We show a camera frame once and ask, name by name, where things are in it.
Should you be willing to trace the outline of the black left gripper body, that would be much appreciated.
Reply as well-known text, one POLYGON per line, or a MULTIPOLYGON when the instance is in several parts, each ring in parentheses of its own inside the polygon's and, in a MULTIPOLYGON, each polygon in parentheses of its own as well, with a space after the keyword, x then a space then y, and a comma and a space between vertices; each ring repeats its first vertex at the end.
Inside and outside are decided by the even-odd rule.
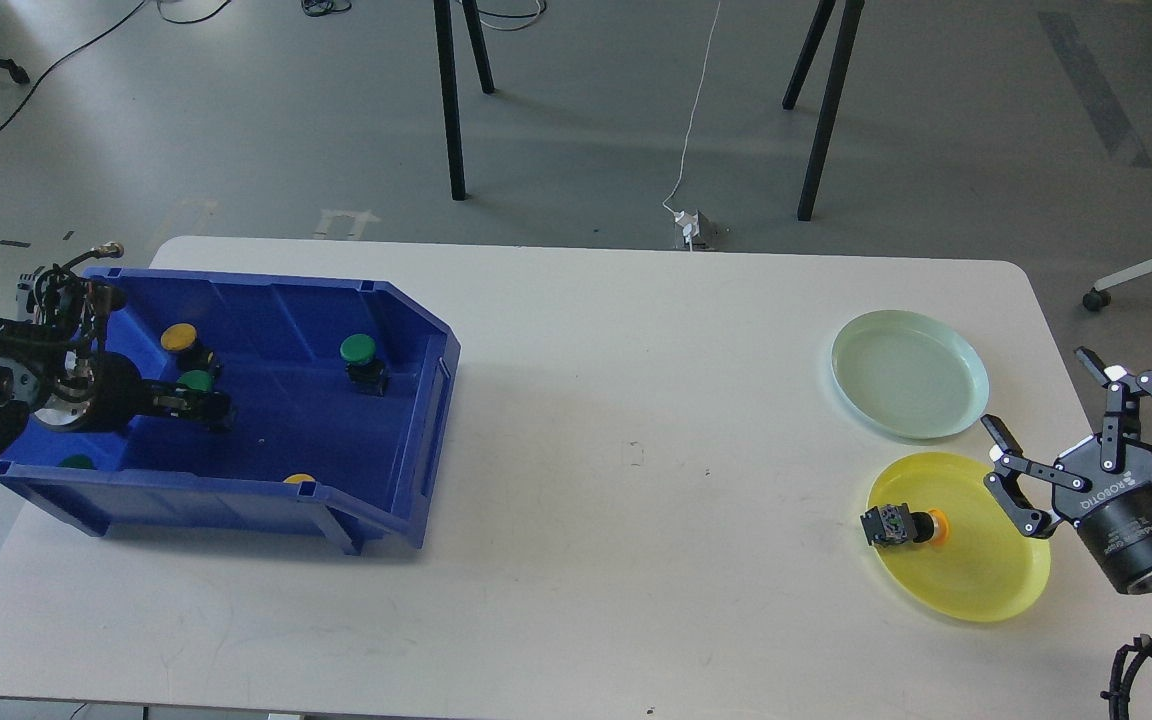
POLYGON ((170 392, 169 382, 141 376, 141 369, 122 354, 104 354, 94 363, 92 395, 71 402, 50 397, 32 419, 41 429, 59 433, 106 433, 123 429, 137 415, 154 415, 156 397, 170 392))

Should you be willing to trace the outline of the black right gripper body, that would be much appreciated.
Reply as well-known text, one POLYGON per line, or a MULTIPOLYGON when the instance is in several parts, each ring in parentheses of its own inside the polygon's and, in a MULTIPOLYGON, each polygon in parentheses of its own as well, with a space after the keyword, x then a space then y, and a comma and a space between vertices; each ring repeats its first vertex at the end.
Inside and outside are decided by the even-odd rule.
POLYGON ((1105 468, 1100 435, 1089 435, 1066 450, 1056 464, 1087 482, 1087 491, 1053 488, 1053 510, 1069 521, 1121 594, 1152 591, 1152 445, 1128 437, 1123 464, 1105 468))

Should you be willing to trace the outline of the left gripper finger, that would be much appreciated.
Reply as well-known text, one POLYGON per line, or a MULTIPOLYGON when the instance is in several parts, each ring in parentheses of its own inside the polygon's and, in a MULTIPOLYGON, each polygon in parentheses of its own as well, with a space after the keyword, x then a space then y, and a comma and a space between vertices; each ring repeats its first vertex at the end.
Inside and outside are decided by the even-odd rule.
POLYGON ((211 432, 228 432, 234 409, 228 396, 159 396, 157 414, 179 420, 192 420, 211 432))
POLYGON ((160 397, 179 397, 183 401, 200 401, 202 397, 221 397, 217 388, 217 378, 209 372, 180 373, 174 381, 143 379, 141 393, 147 401, 159 401, 160 397))

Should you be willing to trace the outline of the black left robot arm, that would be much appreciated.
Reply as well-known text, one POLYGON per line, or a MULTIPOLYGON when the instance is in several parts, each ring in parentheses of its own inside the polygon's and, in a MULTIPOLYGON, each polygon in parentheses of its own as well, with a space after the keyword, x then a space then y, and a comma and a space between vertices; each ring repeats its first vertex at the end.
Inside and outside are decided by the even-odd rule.
POLYGON ((17 319, 0 318, 0 457, 29 420, 70 433, 113 432, 136 416, 229 427, 236 409, 214 387, 221 364, 187 325, 161 338, 179 361, 179 381, 143 378, 131 359, 109 350, 109 319, 126 306, 126 293, 76 268, 123 252, 103 243, 20 278, 17 319))

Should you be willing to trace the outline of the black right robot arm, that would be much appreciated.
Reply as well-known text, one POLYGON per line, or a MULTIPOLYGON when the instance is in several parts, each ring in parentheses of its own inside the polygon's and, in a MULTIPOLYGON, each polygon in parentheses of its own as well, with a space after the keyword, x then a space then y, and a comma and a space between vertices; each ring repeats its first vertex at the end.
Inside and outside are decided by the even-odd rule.
MULTIPOLYGON (((992 469, 983 484, 1021 536, 1046 541, 1068 524, 1121 594, 1152 594, 1152 372, 1111 366, 1075 351, 1106 393, 1101 427, 1052 462, 1024 456, 1005 420, 986 414, 992 469)), ((1111 719, 1126 719, 1152 635, 1119 647, 1102 692, 1111 719)))

